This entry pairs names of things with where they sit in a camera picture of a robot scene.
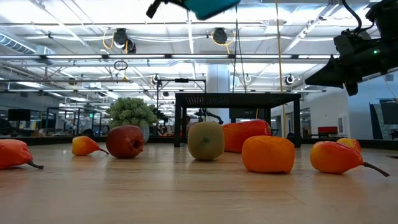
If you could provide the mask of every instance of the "plastic fruit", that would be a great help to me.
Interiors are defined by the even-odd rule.
[[[138,156],[144,147],[142,131],[133,125],[113,128],[106,139],[106,148],[109,153],[120,159],[130,159]]]
[[[356,139],[348,139],[348,138],[342,138],[337,140],[338,143],[343,144],[345,146],[351,147],[355,150],[357,150],[359,153],[361,153],[361,145],[359,144],[358,140]]]
[[[242,153],[243,143],[253,136],[270,136],[269,125],[263,120],[225,124],[225,151]]]
[[[216,159],[224,152],[223,127],[214,122],[194,124],[188,132],[188,149],[198,160]]]
[[[311,150],[312,166],[320,172],[342,174],[358,166],[365,166],[379,171],[385,177],[389,174],[363,161],[361,154],[353,148],[337,142],[318,142]]]
[[[95,151],[103,151],[109,154],[107,151],[101,149],[97,142],[87,136],[75,137],[72,140],[72,154],[75,156],[87,156]]]
[[[43,169],[33,163],[33,156],[26,143],[14,139],[0,140],[0,169],[28,164],[32,167]]]
[[[288,174],[293,168],[294,156],[294,144],[280,137],[254,136],[243,144],[243,164],[254,172]]]

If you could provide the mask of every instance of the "desk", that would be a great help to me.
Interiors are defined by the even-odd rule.
[[[264,108],[271,118],[271,108],[293,101],[294,145],[301,146],[300,94],[293,93],[176,93],[174,147],[187,138],[187,108]]]

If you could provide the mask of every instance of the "green plant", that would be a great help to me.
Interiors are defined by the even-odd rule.
[[[110,128],[122,125],[145,126],[156,123],[157,117],[152,112],[154,105],[147,105],[140,98],[119,98],[118,101],[107,109],[112,120]]]

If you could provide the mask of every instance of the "apple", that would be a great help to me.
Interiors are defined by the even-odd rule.
[[[130,159],[142,152],[144,143],[144,134],[137,126],[125,125],[109,132],[106,148],[116,158]]]

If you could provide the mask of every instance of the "pillar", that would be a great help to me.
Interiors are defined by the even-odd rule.
[[[208,93],[229,93],[229,65],[208,65],[206,82]],[[219,116],[224,121],[224,124],[229,123],[229,109],[208,109],[208,111]],[[215,118],[209,118],[208,120],[217,121]]]

